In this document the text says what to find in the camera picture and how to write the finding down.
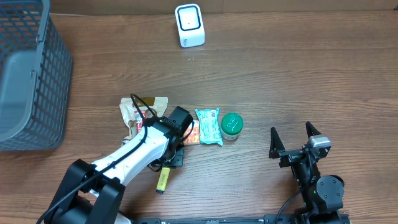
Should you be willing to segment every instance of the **plastic jar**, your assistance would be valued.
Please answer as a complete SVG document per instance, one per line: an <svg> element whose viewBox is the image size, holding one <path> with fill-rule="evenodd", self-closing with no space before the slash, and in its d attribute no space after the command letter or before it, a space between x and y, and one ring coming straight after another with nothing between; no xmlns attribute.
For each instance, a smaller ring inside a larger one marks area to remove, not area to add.
<svg viewBox="0 0 398 224"><path fill-rule="evenodd" d="M243 128L243 119L237 113L229 113L221 122L221 135L226 140L234 140Z"/></svg>

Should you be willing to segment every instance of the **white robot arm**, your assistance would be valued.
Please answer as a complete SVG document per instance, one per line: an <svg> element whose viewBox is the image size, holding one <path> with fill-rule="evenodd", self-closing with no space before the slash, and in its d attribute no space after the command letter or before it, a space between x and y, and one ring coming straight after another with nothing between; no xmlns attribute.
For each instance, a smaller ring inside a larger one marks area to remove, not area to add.
<svg viewBox="0 0 398 224"><path fill-rule="evenodd" d="M190 113L178 106L169 118L147 119L134 139L105 158L92 164L81 159L75 161L38 223L44 220L46 224L131 224L119 213L124 189L152 162L170 164L192 121ZM97 196L95 204L79 196L79 190Z"/></svg>
<svg viewBox="0 0 398 224"><path fill-rule="evenodd" d="M120 180L121 184L127 186L127 184L129 184L143 168L152 161L160 159L165 154L167 146L169 145L169 139L164 136L163 132L154 127L149 127L147 130L148 133L145 142L129 157L125 158L119 164L116 164L113 169L106 171L104 173L105 176L110 179L116 177ZM96 165L95 169L97 171L104 169L110 165L110 163L119 159L138 145L143 137L144 128L137 134L137 136L114 153L103 159L94 161L93 164ZM95 192L94 190L91 190L91 193L98 196L98 192Z"/></svg>

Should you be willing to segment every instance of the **mesh basket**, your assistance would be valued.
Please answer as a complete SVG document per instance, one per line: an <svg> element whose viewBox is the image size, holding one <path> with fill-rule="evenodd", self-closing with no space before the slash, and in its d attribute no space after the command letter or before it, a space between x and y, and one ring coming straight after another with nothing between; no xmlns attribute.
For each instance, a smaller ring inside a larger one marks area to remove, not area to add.
<svg viewBox="0 0 398 224"><path fill-rule="evenodd" d="M49 0L0 0L0 150L50 149L65 135L72 57Z"/></svg>

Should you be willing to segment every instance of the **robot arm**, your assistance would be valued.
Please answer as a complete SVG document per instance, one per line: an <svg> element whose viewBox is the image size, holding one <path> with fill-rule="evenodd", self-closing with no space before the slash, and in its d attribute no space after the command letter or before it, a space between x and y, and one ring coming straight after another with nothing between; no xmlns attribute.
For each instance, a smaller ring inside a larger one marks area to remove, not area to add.
<svg viewBox="0 0 398 224"><path fill-rule="evenodd" d="M75 161L62 179L50 208L44 215L44 223L131 224L129 219L119 213L124 189L145 166L154 161L157 164L168 164L174 158L182 146L181 138L192 120L190 113L178 106L169 118L147 119L146 128L109 156L92 164L81 159ZM132 154L99 175L101 170L127 155L139 144ZM90 179L95 180L80 187ZM97 196L95 204L92 205L90 201L79 196L78 191L75 192L77 188L83 193L91 192Z"/></svg>
<svg viewBox="0 0 398 224"><path fill-rule="evenodd" d="M301 149L286 151L275 128L271 129L270 159L280 159L279 167L291 167L297 180L299 192L304 200L304 208L296 209L289 223L348 223L342 216L344 181L337 175L321 177L317 162L325 158L331 149L329 138L316 130L310 122L305 124L308 141ZM284 206L275 218L279 217Z"/></svg>
<svg viewBox="0 0 398 224"><path fill-rule="evenodd" d="M109 179L118 178L120 183L127 186L140 171L145 168L152 161L160 159L166 152L167 146L169 145L169 139L164 136L164 133L154 127L147 128L147 138L145 142L129 157L125 158L119 164L116 164L113 169L110 169L104 173ZM133 149L144 137L144 129L142 129L136 137L134 137L127 144L122 146L114 153L107 157L94 161L97 171L104 169L110 165L116 159L125 155L131 149ZM98 197L98 192L94 190L90 191L92 194Z"/></svg>

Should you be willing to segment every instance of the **snack bag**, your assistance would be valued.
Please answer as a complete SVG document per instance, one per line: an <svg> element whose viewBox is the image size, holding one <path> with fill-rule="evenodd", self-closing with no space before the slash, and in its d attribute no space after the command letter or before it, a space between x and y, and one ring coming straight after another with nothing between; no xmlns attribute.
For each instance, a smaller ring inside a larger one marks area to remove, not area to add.
<svg viewBox="0 0 398 224"><path fill-rule="evenodd" d="M157 116L163 116L167 109L167 103L169 102L167 97L143 97L142 100L148 104ZM152 114L146 106L139 100L136 100L136 102L144 118L150 118ZM129 128L129 136L126 136L123 140L123 144L125 144L141 130L144 121L141 119L138 110L132 104L131 98L122 98L119 106L124 124Z"/></svg>
<svg viewBox="0 0 398 224"><path fill-rule="evenodd" d="M221 137L220 126L218 125L219 110L219 108L216 110L195 110L199 119L200 143L217 143L223 146L223 138Z"/></svg>
<svg viewBox="0 0 398 224"><path fill-rule="evenodd" d="M194 120L193 121L194 125L193 125L193 129L191 134L188 136L188 138L184 141L184 145L191 145L191 144L200 144L200 140L199 140L199 135L200 135L200 131L199 131L199 121ZM186 136L187 134L189 134L189 132L191 131L192 128L192 124L188 127L188 129L185 131L184 136Z"/></svg>

